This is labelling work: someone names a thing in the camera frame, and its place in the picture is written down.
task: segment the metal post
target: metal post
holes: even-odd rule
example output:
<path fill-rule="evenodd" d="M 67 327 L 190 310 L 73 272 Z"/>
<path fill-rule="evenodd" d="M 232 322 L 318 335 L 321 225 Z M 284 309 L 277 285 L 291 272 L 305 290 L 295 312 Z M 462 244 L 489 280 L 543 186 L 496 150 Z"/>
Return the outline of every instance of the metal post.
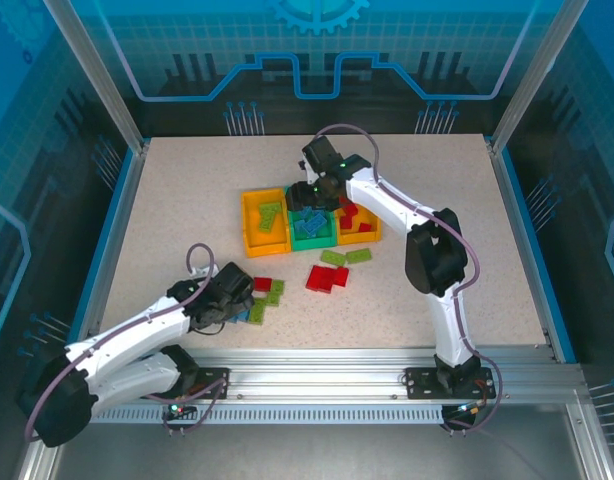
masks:
<path fill-rule="evenodd" d="M 71 3 L 68 0 L 44 2 L 127 146 L 136 154 L 142 153 L 143 137 Z"/>
<path fill-rule="evenodd" d="M 545 34 L 534 59 L 520 82 L 516 93 L 503 113 L 491 143 L 494 152 L 500 152 L 507 145 L 512 133 L 536 95 L 553 62 L 574 29 L 588 0 L 565 0 L 554 21 Z"/>

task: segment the glass panel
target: glass panel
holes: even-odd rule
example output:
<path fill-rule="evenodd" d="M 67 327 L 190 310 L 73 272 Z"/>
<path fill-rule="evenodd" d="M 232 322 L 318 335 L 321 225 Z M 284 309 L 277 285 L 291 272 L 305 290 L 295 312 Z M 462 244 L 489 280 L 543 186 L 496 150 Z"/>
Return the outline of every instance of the glass panel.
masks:
<path fill-rule="evenodd" d="M 42 2 L 0 2 L 0 479 L 22 371 L 73 321 L 126 150 Z"/>
<path fill-rule="evenodd" d="M 614 0 L 590 0 L 508 147 L 574 351 L 591 386 L 607 384 L 614 378 Z"/>
<path fill-rule="evenodd" d="M 73 3 L 159 136 L 491 133 L 561 0 Z"/>

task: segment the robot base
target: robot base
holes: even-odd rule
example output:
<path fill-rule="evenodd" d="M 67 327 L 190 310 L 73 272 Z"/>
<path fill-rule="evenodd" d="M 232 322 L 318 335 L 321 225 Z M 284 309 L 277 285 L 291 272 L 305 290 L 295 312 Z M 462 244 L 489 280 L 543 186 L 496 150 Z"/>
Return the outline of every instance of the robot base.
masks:
<path fill-rule="evenodd" d="M 409 400 L 480 400 L 483 390 L 476 384 L 476 380 L 485 382 L 484 394 L 487 399 L 496 398 L 496 388 L 491 369 L 480 367 L 472 375 L 466 377 L 453 392 L 448 391 L 438 380 L 438 369 L 406 368 L 403 383 L 407 387 Z"/>

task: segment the green tray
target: green tray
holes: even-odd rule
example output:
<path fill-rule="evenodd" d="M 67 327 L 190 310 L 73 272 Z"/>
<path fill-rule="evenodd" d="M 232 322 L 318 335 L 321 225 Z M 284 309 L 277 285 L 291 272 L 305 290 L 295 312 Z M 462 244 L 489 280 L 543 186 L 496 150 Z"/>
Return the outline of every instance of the green tray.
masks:
<path fill-rule="evenodd" d="M 323 225 L 316 236 L 309 238 L 302 230 L 297 230 L 294 224 L 300 218 L 298 212 L 287 212 L 289 216 L 289 233 L 291 236 L 291 249 L 294 252 L 314 248 L 329 248 L 336 246 L 336 219 L 333 212 L 323 212 L 327 223 Z"/>

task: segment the gear icon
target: gear icon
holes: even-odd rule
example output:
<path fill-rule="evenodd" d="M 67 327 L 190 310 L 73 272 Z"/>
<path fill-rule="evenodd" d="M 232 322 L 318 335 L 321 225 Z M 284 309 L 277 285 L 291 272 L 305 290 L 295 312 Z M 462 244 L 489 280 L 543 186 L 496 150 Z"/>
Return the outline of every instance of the gear icon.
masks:
<path fill-rule="evenodd" d="M 0 0 L 0 18 L 24 49 L 33 48 L 46 27 L 41 0 Z"/>
<path fill-rule="evenodd" d="M 300 33 L 323 30 L 334 33 L 336 27 L 347 28 L 349 19 L 360 18 L 359 10 L 369 7 L 369 0 L 267 0 L 276 12 L 276 20 L 285 20 L 287 27 L 298 27 Z"/>

